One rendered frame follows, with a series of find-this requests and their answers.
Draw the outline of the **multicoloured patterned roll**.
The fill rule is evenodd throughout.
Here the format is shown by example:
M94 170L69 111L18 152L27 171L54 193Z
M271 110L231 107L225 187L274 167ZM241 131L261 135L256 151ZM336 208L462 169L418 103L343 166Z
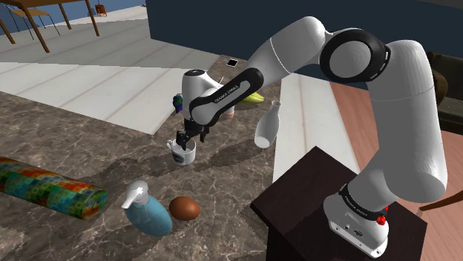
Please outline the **multicoloured patterned roll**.
M7 157L0 157L0 192L83 220L98 214L107 199L95 185Z

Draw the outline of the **dark brown sofa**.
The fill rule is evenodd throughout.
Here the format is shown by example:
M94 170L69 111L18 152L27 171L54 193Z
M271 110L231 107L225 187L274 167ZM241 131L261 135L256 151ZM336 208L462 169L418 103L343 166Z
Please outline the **dark brown sofa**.
M427 52L440 127L463 136L463 58Z

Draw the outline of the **yellow-green banana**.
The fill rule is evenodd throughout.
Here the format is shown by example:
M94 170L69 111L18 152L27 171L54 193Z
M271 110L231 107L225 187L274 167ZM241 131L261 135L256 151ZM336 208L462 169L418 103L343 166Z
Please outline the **yellow-green banana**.
M240 103L243 104L260 104L264 102L264 97L261 96L259 93L254 92L247 96L245 99L241 100Z

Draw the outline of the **brown wooden table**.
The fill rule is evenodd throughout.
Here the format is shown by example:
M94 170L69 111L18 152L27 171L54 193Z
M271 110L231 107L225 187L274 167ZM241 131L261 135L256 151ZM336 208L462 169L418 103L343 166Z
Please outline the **brown wooden table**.
M68 29L71 29L70 22L67 18L67 15L65 13L64 7L62 6L64 3L71 3L71 2L77 2L77 1L84 1L86 3L86 7L88 9L88 13L90 15L91 21L93 23L93 28L95 30L95 33L97 36L99 36L99 30L96 25L96 21L94 19L94 15L91 11L91 5L89 0L0 0L0 3L10 5L17 7L19 10L21 10L24 13L24 16L27 17L28 21L30 22L33 30L35 31L36 36L38 37L40 43L42 44L42 47L44 48L46 53L49 53L49 49L38 29L36 26L36 23L33 20L33 16L42 16L45 15L47 16L46 12L43 12L41 10L37 10L37 7L43 7L43 6L48 6L48 5L54 5L57 4L59 6L59 9L62 12L63 18L65 19L65 23L68 26Z

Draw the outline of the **brown egg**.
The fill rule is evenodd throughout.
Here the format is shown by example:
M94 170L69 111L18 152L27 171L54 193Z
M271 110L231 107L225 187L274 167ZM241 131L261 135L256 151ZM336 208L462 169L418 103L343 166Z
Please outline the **brown egg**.
M189 221L200 215L200 206L189 197L179 196L170 202L169 211L175 219Z

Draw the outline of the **dark brown robot stand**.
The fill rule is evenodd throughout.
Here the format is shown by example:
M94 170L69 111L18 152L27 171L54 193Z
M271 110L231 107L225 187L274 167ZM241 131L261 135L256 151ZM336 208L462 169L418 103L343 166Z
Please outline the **dark brown robot stand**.
M427 223L397 202L389 206L387 249L377 259L334 233L323 201L355 173L314 147L250 205L269 228L266 261L420 261Z

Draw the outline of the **white mug with dark print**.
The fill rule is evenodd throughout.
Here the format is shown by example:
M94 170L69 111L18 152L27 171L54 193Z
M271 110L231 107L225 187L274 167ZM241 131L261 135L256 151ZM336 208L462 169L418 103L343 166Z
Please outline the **white mug with dark print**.
M168 140L166 143L167 147L171 151L173 160L178 165L189 165L191 164L196 156L196 142L194 140L189 140L186 143L186 149L184 150L182 146L176 143L176 140Z

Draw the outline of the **white ceramic bottle vase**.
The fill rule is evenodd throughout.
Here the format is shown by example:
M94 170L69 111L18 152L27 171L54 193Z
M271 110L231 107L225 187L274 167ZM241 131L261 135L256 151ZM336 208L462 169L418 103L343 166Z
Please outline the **white ceramic bottle vase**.
M281 103L272 101L270 109L262 115L255 129L255 144L259 148L268 148L275 140L280 127Z

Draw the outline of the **blue soap dispenser bottle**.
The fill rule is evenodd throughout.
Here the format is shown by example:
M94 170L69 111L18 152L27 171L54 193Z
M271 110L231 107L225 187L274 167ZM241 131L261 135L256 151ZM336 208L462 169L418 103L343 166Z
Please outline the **blue soap dispenser bottle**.
M172 221L166 208L148 193L143 180L131 182L122 204L129 221L144 234L163 237L171 232Z

